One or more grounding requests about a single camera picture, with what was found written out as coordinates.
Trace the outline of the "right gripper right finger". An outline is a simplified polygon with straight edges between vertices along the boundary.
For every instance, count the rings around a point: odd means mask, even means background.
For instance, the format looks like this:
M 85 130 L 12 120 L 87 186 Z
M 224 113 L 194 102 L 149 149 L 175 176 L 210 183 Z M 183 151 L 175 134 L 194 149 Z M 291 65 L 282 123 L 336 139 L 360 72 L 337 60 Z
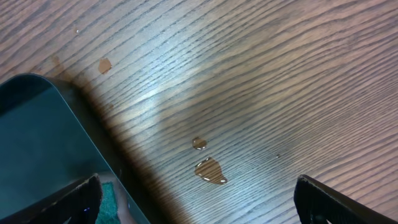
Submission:
M 397 224 L 307 175 L 297 179 L 294 203 L 302 224 Z

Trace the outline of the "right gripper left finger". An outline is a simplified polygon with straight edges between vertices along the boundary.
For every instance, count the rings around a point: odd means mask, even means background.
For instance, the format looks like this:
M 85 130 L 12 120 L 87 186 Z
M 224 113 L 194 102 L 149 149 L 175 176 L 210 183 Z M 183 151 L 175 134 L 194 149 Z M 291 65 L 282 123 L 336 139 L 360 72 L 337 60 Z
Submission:
M 101 181 L 94 173 L 2 218 L 1 224 L 95 223 L 102 198 Z

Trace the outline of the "green sponge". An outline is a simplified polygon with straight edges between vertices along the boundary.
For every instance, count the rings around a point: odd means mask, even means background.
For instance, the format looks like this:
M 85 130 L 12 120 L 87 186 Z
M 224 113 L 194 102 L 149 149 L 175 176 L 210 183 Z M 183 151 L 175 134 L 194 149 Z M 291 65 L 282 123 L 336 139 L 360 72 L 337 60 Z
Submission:
M 102 184 L 103 198 L 95 224 L 120 224 L 114 187 L 111 182 Z

